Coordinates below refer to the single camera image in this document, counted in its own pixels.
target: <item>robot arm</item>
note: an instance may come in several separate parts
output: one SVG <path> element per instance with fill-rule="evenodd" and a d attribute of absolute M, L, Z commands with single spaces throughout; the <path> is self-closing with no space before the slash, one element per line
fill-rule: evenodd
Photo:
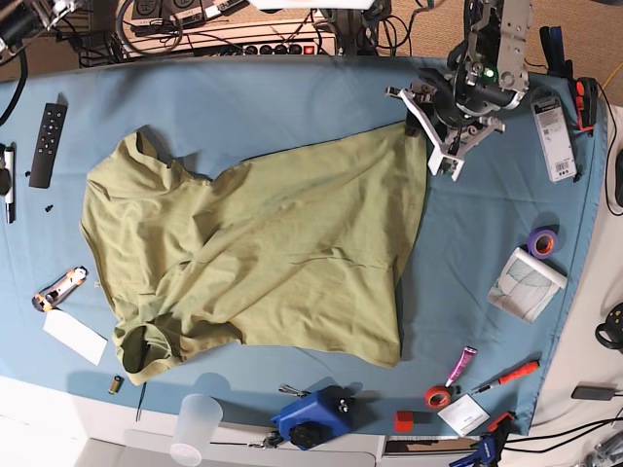
<path fill-rule="evenodd" d="M 464 40 L 448 55 L 450 74 L 423 68 L 409 89 L 387 89 L 402 99 L 415 128 L 433 144 L 428 167 L 433 175 L 457 180 L 465 153 L 504 124 L 492 111 L 514 109 L 529 88 L 524 62 L 531 0 L 465 0 Z"/>
<path fill-rule="evenodd" d="M 0 0 L 0 54 L 19 54 L 25 37 L 50 31 L 81 4 L 82 0 Z"/>

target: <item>red cube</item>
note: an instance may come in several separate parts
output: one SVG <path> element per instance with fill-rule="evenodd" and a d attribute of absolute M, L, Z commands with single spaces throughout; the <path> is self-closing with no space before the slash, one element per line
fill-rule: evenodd
<path fill-rule="evenodd" d="M 393 420 L 393 429 L 396 433 L 409 433 L 413 429 L 413 412 L 396 412 L 396 417 Z"/>

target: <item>red tape roll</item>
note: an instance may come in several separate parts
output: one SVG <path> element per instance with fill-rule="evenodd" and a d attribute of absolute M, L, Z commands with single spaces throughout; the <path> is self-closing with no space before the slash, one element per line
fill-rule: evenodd
<path fill-rule="evenodd" d="M 433 386 L 424 393 L 424 400 L 429 409 L 438 411 L 450 405 L 451 394 L 446 386 Z"/>

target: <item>paper sheet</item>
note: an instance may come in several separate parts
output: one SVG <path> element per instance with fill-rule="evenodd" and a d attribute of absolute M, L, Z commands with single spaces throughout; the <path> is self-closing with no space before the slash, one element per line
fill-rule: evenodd
<path fill-rule="evenodd" d="M 516 248 L 489 291 L 489 302 L 533 323 L 567 278 L 545 263 Z"/>
<path fill-rule="evenodd" d="M 438 415 L 459 436 L 467 436 L 489 419 L 489 414 L 476 404 L 476 401 L 468 394 L 453 402 Z"/>
<path fill-rule="evenodd" d="M 104 353 L 106 343 L 108 343 L 105 338 L 91 328 L 59 309 L 51 309 L 46 312 L 43 330 L 94 365 L 99 365 L 99 360 Z"/>

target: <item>pink tube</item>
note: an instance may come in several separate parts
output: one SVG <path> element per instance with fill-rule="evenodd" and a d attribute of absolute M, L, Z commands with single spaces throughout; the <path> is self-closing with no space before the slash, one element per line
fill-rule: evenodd
<path fill-rule="evenodd" d="M 446 387 L 450 387 L 450 385 L 457 380 L 458 376 L 462 373 L 463 369 L 469 363 L 469 361 L 473 358 L 473 356 L 476 355 L 477 351 L 478 350 L 476 350 L 475 348 L 471 348 L 471 347 L 466 347 L 463 349 L 463 353 L 460 355 L 460 358 L 458 359 L 457 364 L 455 365 L 454 368 L 452 368 L 452 371 L 448 375 L 448 381 L 446 382 Z"/>

